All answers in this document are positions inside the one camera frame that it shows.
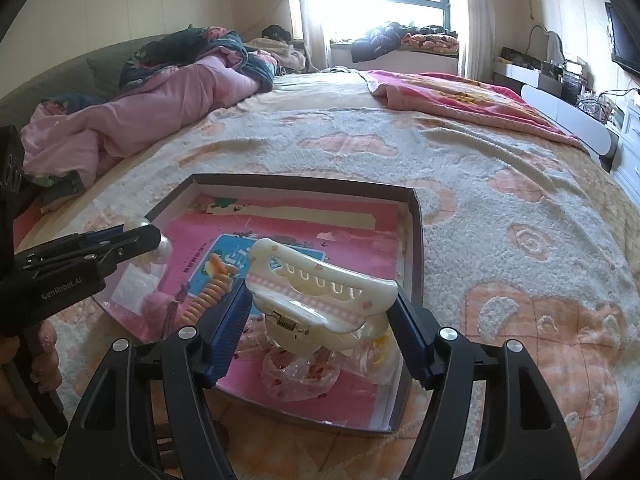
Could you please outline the left human hand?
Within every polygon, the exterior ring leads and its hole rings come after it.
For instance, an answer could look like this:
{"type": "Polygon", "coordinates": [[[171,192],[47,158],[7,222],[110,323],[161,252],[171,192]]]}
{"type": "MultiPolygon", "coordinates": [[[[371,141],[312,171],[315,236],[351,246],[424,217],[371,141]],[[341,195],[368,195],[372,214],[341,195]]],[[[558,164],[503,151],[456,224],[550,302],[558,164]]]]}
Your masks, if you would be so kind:
{"type": "MultiPolygon", "coordinates": [[[[58,335],[49,320],[43,321],[37,330],[37,339],[29,347],[35,356],[30,364],[30,380],[37,386],[39,392],[56,390],[62,382],[62,375],[58,368],[58,352],[55,349],[58,335]]],[[[13,387],[1,372],[1,411],[17,418],[27,418],[26,408],[14,392],[13,387]]]]}

